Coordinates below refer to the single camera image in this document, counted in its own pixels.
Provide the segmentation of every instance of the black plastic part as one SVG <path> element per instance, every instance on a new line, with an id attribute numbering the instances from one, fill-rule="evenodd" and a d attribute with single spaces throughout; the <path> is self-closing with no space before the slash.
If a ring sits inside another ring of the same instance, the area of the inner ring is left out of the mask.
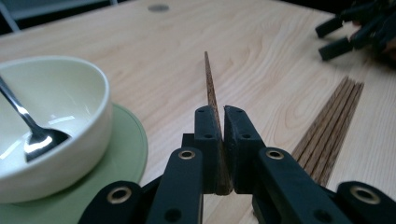
<path id="1" fill-rule="evenodd" d="M 329 33 L 338 30 L 341 27 L 343 27 L 343 20 L 337 16 L 319 25 L 315 31 L 317 32 L 319 38 L 323 38 L 325 35 L 328 35 Z"/>
<path id="2" fill-rule="evenodd" d="M 330 59 L 348 53 L 352 50 L 353 50 L 352 44 L 349 43 L 347 37 L 344 37 L 319 49 L 319 53 L 323 61 L 329 61 Z"/>
<path id="3" fill-rule="evenodd" d="M 127 197 L 125 189 L 130 191 L 130 197 Z M 135 223 L 140 215 L 138 205 L 141 196 L 142 189 L 135 183 L 117 181 L 109 184 L 96 194 L 78 224 Z"/>
<path id="4" fill-rule="evenodd" d="M 390 224 L 396 221 L 396 202 L 370 185 L 344 182 L 338 186 L 335 200 L 354 223 Z"/>
<path id="5" fill-rule="evenodd" d="M 253 206 L 254 216 L 259 223 L 279 224 L 281 217 L 277 212 L 268 192 L 263 190 L 260 195 L 253 194 L 251 205 Z"/>
<path id="6" fill-rule="evenodd" d="M 378 15 L 362 26 L 358 32 L 350 37 L 349 42 L 353 48 L 361 49 L 366 45 L 373 44 L 375 42 L 375 31 L 383 25 L 385 19 L 385 15 Z"/>
<path id="7" fill-rule="evenodd" d="M 193 147 L 175 150 L 166 165 L 146 223 L 201 223 L 202 171 L 200 150 Z"/>
<path id="8" fill-rule="evenodd" d="M 382 52 L 388 42 L 396 38 L 396 11 L 390 14 L 383 26 L 375 32 L 375 48 Z"/>
<path id="9" fill-rule="evenodd" d="M 244 110 L 229 105 L 224 110 L 224 145 L 233 189 L 238 194 L 252 194 L 257 182 L 253 160 L 265 144 Z"/>
<path id="10" fill-rule="evenodd" d="M 201 150 L 204 157 L 203 193 L 229 194 L 217 189 L 220 170 L 220 148 L 222 144 L 220 130 L 216 124 L 214 109 L 210 105 L 195 110 L 194 133 L 183 134 L 182 146 L 195 147 Z"/>
<path id="11" fill-rule="evenodd" d="M 134 221 L 132 223 L 145 223 L 162 178 L 163 176 L 160 175 L 142 188 L 143 194 L 140 198 L 138 214 L 134 216 Z"/>
<path id="12" fill-rule="evenodd" d="M 358 21 L 365 24 L 372 17 L 380 12 L 378 5 L 375 2 L 355 5 L 354 7 L 347 8 L 341 12 L 339 17 L 343 21 Z"/>
<path id="13" fill-rule="evenodd" d="M 263 148 L 255 164 L 282 223 L 351 223 L 288 152 Z"/>

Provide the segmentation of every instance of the green plate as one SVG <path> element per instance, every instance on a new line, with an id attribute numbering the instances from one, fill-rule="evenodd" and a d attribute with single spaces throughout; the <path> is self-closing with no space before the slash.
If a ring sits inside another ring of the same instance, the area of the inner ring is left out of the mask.
<path id="1" fill-rule="evenodd" d="M 126 180 L 138 183 L 148 157 L 148 141 L 139 120 L 113 105 L 113 131 L 105 156 L 68 189 L 26 203 L 0 204 L 0 223 L 78 223 L 85 207 L 104 186 Z"/>

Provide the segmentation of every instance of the metal spoon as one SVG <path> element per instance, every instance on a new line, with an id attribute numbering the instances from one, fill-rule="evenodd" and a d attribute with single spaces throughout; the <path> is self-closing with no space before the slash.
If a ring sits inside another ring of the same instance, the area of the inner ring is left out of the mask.
<path id="1" fill-rule="evenodd" d="M 29 140 L 24 145 L 25 159 L 27 162 L 52 150 L 70 138 L 67 133 L 38 126 L 1 77 L 0 92 L 3 93 L 12 107 L 20 114 L 21 118 L 23 118 L 32 132 Z"/>

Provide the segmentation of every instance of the wooden chopstick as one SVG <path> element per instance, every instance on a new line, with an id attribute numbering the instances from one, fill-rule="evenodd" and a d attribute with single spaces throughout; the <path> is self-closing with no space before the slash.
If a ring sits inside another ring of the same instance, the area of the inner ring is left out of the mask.
<path id="1" fill-rule="evenodd" d="M 205 51 L 205 70 L 206 70 L 206 90 L 207 90 L 207 103 L 211 105 L 215 112 L 215 119 L 219 129 L 220 136 L 221 126 L 219 119 L 218 103 L 216 101 L 215 87 L 213 85 L 212 71 L 210 69 L 209 57 L 207 51 Z M 216 194 L 218 195 L 228 195 L 233 189 L 233 182 L 228 171 L 228 166 L 226 164 L 225 149 L 224 145 L 219 146 L 219 176 L 218 184 L 216 186 Z"/>
<path id="2" fill-rule="evenodd" d="M 330 178 L 362 88 L 363 84 L 344 78 L 291 153 L 322 186 L 326 186 Z"/>

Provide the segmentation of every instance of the table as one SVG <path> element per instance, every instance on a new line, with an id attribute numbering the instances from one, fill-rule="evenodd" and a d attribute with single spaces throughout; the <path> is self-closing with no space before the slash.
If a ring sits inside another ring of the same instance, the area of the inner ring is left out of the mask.
<path id="1" fill-rule="evenodd" d="M 166 4 L 169 10 L 148 7 Z M 396 198 L 396 74 L 370 56 L 324 63 L 315 27 L 330 14 L 268 0 L 141 0 L 0 38 L 0 62 L 36 55 L 75 56 L 107 75 L 113 102 L 130 109 L 148 136 L 143 186 L 163 173 L 194 110 L 206 105 L 208 51 L 218 105 L 247 111 L 267 146 L 292 152 L 320 109 L 349 76 L 365 87 L 329 189 L 359 180 Z M 204 223 L 257 223 L 250 197 L 205 196 Z"/>

